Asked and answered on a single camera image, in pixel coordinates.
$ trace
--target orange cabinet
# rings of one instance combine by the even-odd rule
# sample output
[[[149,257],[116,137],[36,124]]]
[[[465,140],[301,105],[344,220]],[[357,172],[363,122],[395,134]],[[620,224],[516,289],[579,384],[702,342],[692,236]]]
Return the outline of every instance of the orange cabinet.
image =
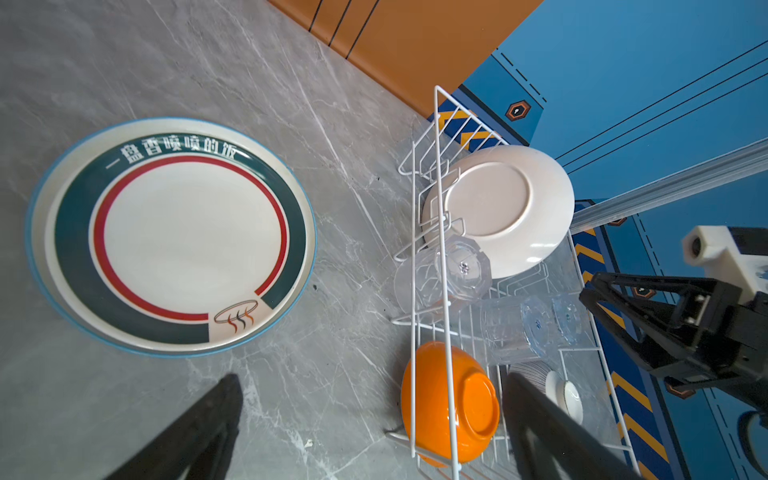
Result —
[[[425,117],[541,0],[270,0]]]

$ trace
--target small white dish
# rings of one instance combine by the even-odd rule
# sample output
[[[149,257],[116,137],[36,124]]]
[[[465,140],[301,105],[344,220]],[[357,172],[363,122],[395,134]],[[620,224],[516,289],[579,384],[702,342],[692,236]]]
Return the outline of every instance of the small white dish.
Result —
[[[493,278],[535,266],[560,244],[571,225],[574,191],[549,155],[530,147],[485,148],[453,164],[443,181],[449,232],[473,239],[488,255]],[[422,221],[437,216],[437,191],[427,195]],[[436,231],[425,235],[432,244]]]
[[[510,372],[520,373],[548,399],[566,412],[577,424],[584,422],[584,407],[576,385],[563,380],[559,373],[542,362],[516,363],[508,367]]]

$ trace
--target gray marble surface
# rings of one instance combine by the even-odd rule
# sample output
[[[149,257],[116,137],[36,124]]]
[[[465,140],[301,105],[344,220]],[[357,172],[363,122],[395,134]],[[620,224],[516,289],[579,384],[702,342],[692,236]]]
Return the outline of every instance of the gray marble surface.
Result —
[[[418,478],[382,431],[401,423],[408,357],[408,329],[386,319],[389,254],[409,231],[395,164],[425,121],[263,0],[4,0],[0,38],[0,476],[103,477],[236,372],[245,405],[228,478]],[[156,116],[256,138],[316,212],[310,288],[225,353],[106,346],[28,272],[24,217],[45,170],[95,131]]]

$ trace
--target glass cup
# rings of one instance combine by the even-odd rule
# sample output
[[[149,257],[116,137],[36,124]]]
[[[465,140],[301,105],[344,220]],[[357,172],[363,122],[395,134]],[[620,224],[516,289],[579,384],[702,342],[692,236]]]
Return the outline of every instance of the glass cup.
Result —
[[[489,352],[499,363],[553,361],[558,348],[590,341],[578,293],[504,296],[480,301],[472,309]]]
[[[411,311],[411,274],[416,265],[416,311],[442,305],[442,278],[439,249],[432,247],[409,258],[395,272],[395,298],[403,312]],[[478,244],[469,238],[451,235],[445,239],[445,267],[449,315],[478,300],[491,288],[491,262]],[[442,319],[442,309],[422,315],[422,321]]]

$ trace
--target plate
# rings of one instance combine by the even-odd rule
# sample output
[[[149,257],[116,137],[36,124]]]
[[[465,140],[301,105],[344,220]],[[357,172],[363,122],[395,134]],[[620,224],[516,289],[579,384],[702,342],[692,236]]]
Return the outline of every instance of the plate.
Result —
[[[310,202],[256,141],[188,118],[120,124],[45,174],[27,218],[43,293],[107,343],[213,353],[274,325],[315,258]]]
[[[491,261],[495,279],[517,275],[546,258],[571,225],[574,191],[568,174],[549,155],[530,147],[484,148],[451,166],[443,180],[450,231],[472,238]],[[437,217],[437,190],[422,219]],[[425,235],[432,245],[436,230]]]

